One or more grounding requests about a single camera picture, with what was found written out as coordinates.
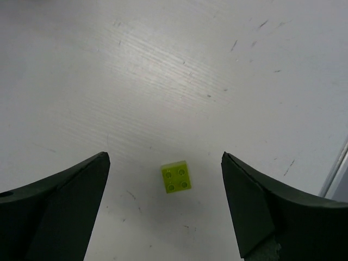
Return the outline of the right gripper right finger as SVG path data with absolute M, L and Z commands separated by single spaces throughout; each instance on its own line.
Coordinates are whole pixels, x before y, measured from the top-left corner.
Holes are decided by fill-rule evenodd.
M 244 260 L 347 260 L 347 204 L 288 186 L 230 153 L 221 162 Z

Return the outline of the green lego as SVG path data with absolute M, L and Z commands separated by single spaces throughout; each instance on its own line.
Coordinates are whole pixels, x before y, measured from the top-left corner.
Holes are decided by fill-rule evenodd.
M 191 189 L 189 169 L 185 160 L 162 165 L 160 170 L 167 194 Z

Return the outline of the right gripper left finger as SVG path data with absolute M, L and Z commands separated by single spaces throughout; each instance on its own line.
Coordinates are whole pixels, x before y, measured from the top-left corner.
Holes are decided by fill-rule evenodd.
M 110 169 L 100 152 L 1 193 L 1 260 L 83 260 Z

